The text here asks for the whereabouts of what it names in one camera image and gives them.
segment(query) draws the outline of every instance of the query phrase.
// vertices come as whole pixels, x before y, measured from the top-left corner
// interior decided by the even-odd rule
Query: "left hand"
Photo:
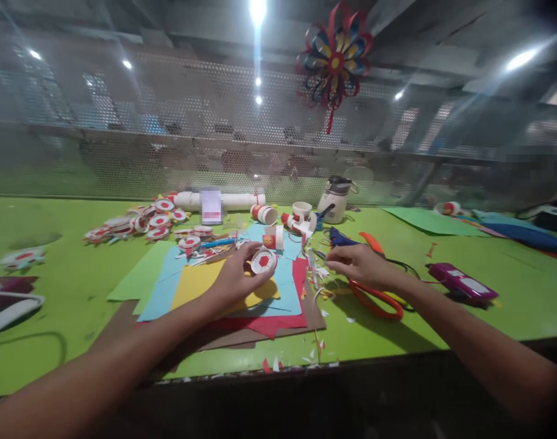
[[[226,261],[218,278],[207,294],[214,300],[230,307],[244,299],[256,289],[262,287],[274,274],[274,269],[254,274],[250,263],[252,256],[262,247],[262,243],[243,243],[234,255]]]

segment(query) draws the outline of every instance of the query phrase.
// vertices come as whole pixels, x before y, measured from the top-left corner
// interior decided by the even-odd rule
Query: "hand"
[[[207,291],[207,294],[213,296],[225,309],[244,300],[274,274],[274,269],[260,274],[252,272],[249,261],[261,246],[262,243],[259,242],[243,243],[240,249],[225,261],[218,278]]]
[[[379,291],[396,290],[406,276],[364,244],[334,248],[325,264],[336,273]]]

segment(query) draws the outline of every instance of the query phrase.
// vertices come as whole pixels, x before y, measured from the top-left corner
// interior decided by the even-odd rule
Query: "metal mesh wall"
[[[301,77],[261,79],[258,88],[252,69],[175,50],[0,32],[0,194],[145,198],[217,186],[315,203],[330,174],[346,174],[361,188],[357,204],[412,193],[422,205],[492,207],[506,192],[514,205],[557,188],[557,107],[427,87],[395,101],[399,84],[367,79],[327,135],[325,109],[297,95]],[[533,154],[550,157],[541,172]],[[525,170],[536,175],[521,194]]]

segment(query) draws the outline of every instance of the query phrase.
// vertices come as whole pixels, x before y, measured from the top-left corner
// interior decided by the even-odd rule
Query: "purple case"
[[[472,301],[488,301],[498,297],[493,289],[468,276],[454,265],[441,262],[428,264],[429,274],[449,291],[464,293]]]

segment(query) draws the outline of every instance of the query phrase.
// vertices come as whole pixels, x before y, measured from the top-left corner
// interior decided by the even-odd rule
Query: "paper flower decoration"
[[[335,29],[338,12],[342,26]],[[321,23],[312,24],[305,34],[305,47],[297,57],[297,72],[306,75],[302,94],[308,106],[325,105],[329,111],[327,133],[332,131],[333,112],[343,98],[356,96],[360,91],[360,76],[370,67],[366,54],[372,46],[372,35],[364,32],[366,12],[350,16],[346,2],[338,3],[329,17],[327,30]],[[318,32],[310,42],[313,29]]]

